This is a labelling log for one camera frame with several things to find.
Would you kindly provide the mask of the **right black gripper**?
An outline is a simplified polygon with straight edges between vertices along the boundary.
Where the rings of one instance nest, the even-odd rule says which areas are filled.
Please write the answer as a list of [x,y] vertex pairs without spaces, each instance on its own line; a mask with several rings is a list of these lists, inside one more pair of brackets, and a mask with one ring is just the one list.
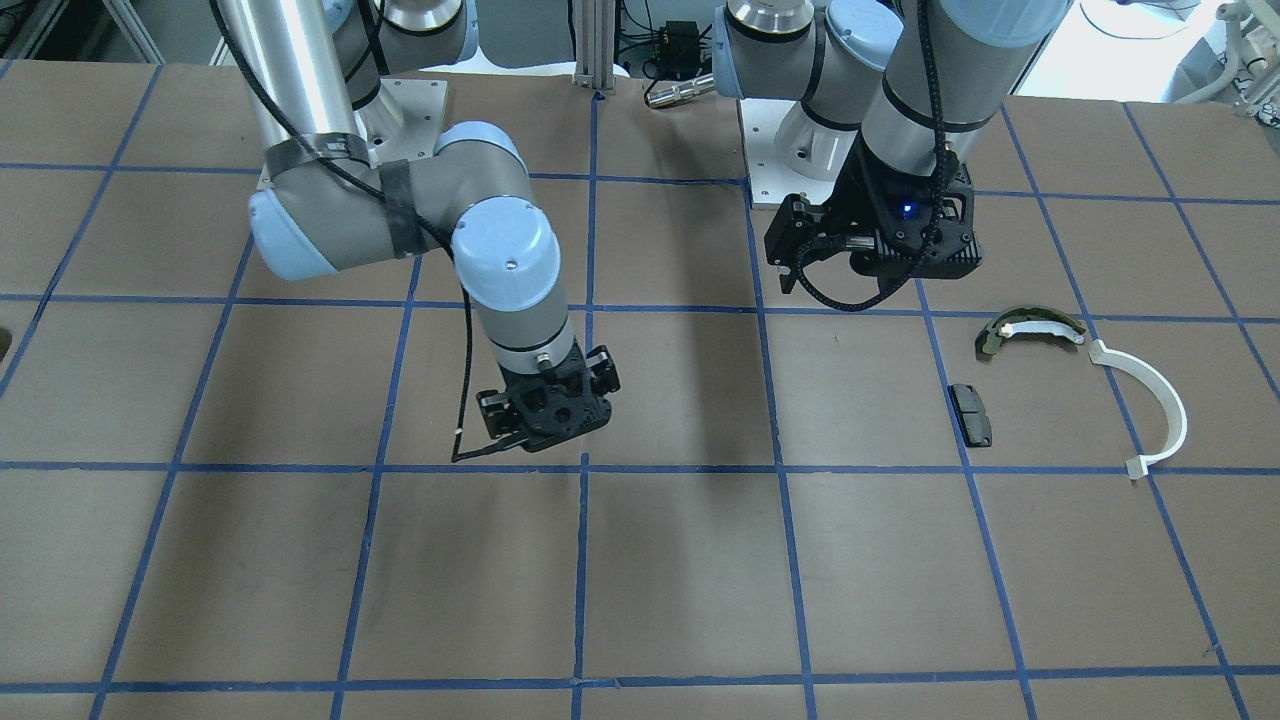
[[513,447],[540,452],[603,428],[612,415],[608,393],[620,389],[620,377],[608,347],[584,354],[575,345],[558,365],[534,374],[500,369],[506,388],[476,393],[486,432],[494,439],[486,452]]

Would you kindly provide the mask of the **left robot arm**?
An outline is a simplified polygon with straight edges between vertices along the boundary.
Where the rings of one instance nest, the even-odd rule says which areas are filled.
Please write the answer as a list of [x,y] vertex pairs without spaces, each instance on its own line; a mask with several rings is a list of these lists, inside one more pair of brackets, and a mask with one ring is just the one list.
[[819,291],[806,270],[845,256],[877,301],[980,266],[966,156],[1068,1],[727,1],[712,31],[716,88],[795,101],[852,133],[829,196],[787,195],[765,232],[780,288]]

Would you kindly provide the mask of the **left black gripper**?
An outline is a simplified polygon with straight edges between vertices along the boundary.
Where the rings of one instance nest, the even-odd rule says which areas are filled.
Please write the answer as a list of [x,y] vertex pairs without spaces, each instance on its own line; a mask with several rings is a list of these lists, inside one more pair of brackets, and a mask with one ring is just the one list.
[[787,195],[765,232],[767,261],[791,293],[797,273],[838,254],[851,270],[887,290],[901,275],[955,281],[983,263],[973,228],[974,188],[952,149],[945,152],[948,182],[937,199],[931,173],[896,170],[858,138],[831,196],[820,204]]

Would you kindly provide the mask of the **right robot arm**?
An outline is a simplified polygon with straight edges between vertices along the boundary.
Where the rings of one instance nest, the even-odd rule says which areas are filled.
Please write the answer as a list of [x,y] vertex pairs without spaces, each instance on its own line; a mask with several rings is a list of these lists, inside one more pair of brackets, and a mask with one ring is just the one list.
[[429,158],[374,161],[316,1],[214,1],[251,92],[284,136],[250,200],[255,242],[288,281],[442,249],[506,387],[477,395],[489,446],[529,452],[604,427],[620,388],[605,346],[584,352],[561,284],[561,246],[509,137],[485,122],[443,133]]

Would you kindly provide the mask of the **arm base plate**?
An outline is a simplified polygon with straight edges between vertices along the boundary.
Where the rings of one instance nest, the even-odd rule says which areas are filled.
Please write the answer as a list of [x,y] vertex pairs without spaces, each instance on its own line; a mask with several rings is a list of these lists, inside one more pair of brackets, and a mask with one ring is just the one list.
[[813,120],[799,101],[744,99],[739,110],[753,204],[777,208],[791,193],[824,202],[858,132]]
[[[325,111],[337,109],[337,100],[347,96],[342,90],[333,96],[319,96],[324,90],[311,79],[289,78],[262,82],[297,129],[334,129]],[[447,104],[448,88],[443,81],[383,79],[379,92],[366,106],[355,111],[344,124],[364,140],[367,164],[430,158]]]

